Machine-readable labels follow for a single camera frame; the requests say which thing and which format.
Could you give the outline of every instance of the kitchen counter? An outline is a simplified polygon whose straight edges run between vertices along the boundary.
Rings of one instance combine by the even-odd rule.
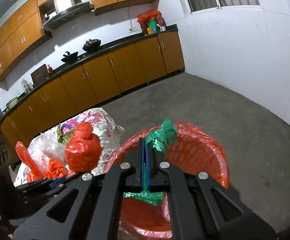
[[[17,104],[12,109],[10,109],[10,111],[2,119],[0,119],[0,124],[5,119],[5,117],[9,115],[9,113],[12,113],[13,110],[18,108],[18,106],[22,102],[24,102],[33,92],[37,91],[38,89],[40,89],[41,87],[43,87],[44,85],[46,85],[47,83],[52,81],[53,79],[61,76],[62,74],[66,73],[67,71],[71,70],[72,68],[75,68],[75,67],[77,67],[79,65],[82,65],[82,64],[90,61],[91,59],[93,59],[93,58],[95,58],[97,56],[100,56],[100,55],[102,55],[104,53],[107,53],[107,52],[109,52],[111,50],[114,50],[114,49],[116,49],[116,48],[118,48],[120,46],[124,46],[124,45],[130,44],[130,43],[135,42],[135,41],[148,39],[148,38],[157,36],[160,33],[177,32],[177,31],[178,31],[177,25],[174,24],[174,25],[166,26],[166,31],[163,31],[163,32],[158,32],[158,33],[154,33],[154,34],[150,34],[150,35],[146,35],[146,36],[144,36],[143,33],[137,33],[137,34],[134,34],[134,35],[131,35],[131,36],[127,36],[127,37],[118,39],[116,41],[112,41],[112,42],[106,43],[106,44],[100,46],[98,48],[98,50],[93,52],[93,53],[86,52],[86,53],[83,53],[83,54],[79,55],[78,56],[78,60],[76,62],[74,62],[72,64],[65,63],[65,64],[59,66],[58,68],[54,69],[54,75],[53,76],[49,77],[48,79],[46,79],[41,84],[39,84],[38,86],[34,87],[34,89],[31,90],[31,92],[29,94],[27,94],[24,97],[20,98],[18,100]]]

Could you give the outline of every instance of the tiled wall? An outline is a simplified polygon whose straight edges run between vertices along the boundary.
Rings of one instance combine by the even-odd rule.
[[[180,0],[155,6],[176,23],[186,72],[264,106],[290,125],[290,0],[189,15]]]

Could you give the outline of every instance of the black object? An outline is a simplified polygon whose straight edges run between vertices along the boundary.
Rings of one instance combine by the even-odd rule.
[[[38,86],[39,84],[44,82],[46,79],[48,79],[49,72],[48,72],[46,64],[40,66],[37,70],[31,73],[31,77],[33,80],[34,87]]]
[[[83,50],[86,51],[86,52],[94,51],[94,50],[98,49],[98,47],[100,45],[101,45],[101,40],[99,40],[99,39],[94,39],[94,40],[89,39],[84,44]]]
[[[59,184],[65,189],[21,224],[13,239],[117,239],[123,193],[141,191],[139,171],[145,163],[142,150],[139,147],[127,154],[124,163],[113,166],[106,174],[79,174],[72,183]],[[167,192],[173,239],[276,240],[274,230],[266,222],[206,173],[185,174],[165,162],[161,152],[147,152],[151,156],[146,167],[151,170],[150,188]],[[162,187],[156,185],[161,178]],[[37,192],[40,187],[43,191],[44,183],[49,182],[35,184]]]
[[[67,55],[63,54],[64,58],[62,58],[61,61],[71,64],[71,63],[74,63],[75,61],[78,60],[78,58],[77,58],[78,51],[74,52],[74,53],[69,53],[69,51],[66,51],[65,53],[67,53]]]
[[[89,13],[93,9],[94,6],[90,4],[90,2],[79,3],[50,18],[43,25],[42,29],[50,32],[62,26],[63,24],[69,22],[72,19],[80,17],[83,14]]]

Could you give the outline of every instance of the tied red plastic bag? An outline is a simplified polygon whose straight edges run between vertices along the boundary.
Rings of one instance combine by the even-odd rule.
[[[91,172],[97,166],[102,148],[100,139],[92,131],[90,123],[80,123],[66,145],[64,153],[71,171]]]
[[[48,171],[45,172],[45,177],[48,179],[50,178],[61,178],[67,174],[66,169],[64,168],[63,164],[55,161],[50,160],[48,164]]]
[[[187,122],[178,122],[177,142],[169,146],[166,161],[177,165],[183,172],[197,174],[207,172],[223,187],[228,188],[229,169],[224,149],[211,136],[199,127]],[[146,129],[128,139],[112,156],[105,167],[107,172],[112,166],[124,162],[125,155],[138,149],[138,140],[145,138],[151,130]],[[161,240],[172,237],[168,201],[166,195],[161,204],[154,206],[129,197],[122,203],[120,226],[138,239]]]
[[[37,167],[35,161],[31,158],[29,155],[26,147],[22,142],[17,142],[15,146],[15,151],[20,158],[20,160],[25,163],[31,171],[28,173],[27,177],[30,180],[27,180],[28,182],[31,182],[36,179],[42,179],[44,178],[44,175],[40,172],[39,168]]]

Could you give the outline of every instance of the concrete floor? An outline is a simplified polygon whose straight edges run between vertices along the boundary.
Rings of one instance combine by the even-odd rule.
[[[277,233],[290,225],[290,126],[267,109],[187,73],[103,108],[125,128],[121,144],[166,117],[199,126],[225,149],[230,190]]]

